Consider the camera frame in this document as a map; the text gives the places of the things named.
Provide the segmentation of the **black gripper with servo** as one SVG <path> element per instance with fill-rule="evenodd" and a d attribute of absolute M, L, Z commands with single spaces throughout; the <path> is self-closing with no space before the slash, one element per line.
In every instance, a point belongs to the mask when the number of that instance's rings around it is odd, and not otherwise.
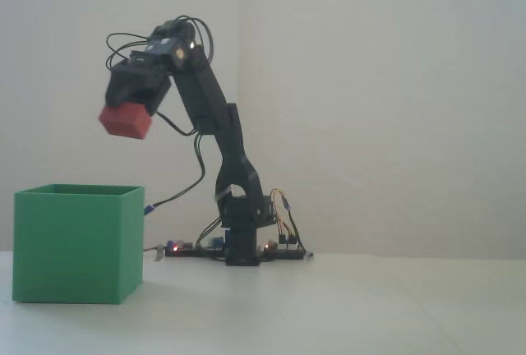
<path fill-rule="evenodd" d="M 110 70 L 106 105 L 142 104 L 149 115 L 156 114 L 171 87 L 169 77 L 184 74 L 184 59 L 176 58 L 181 47 L 178 39 L 167 38 L 151 40 L 142 50 L 132 50 L 128 63 L 119 62 Z"/>

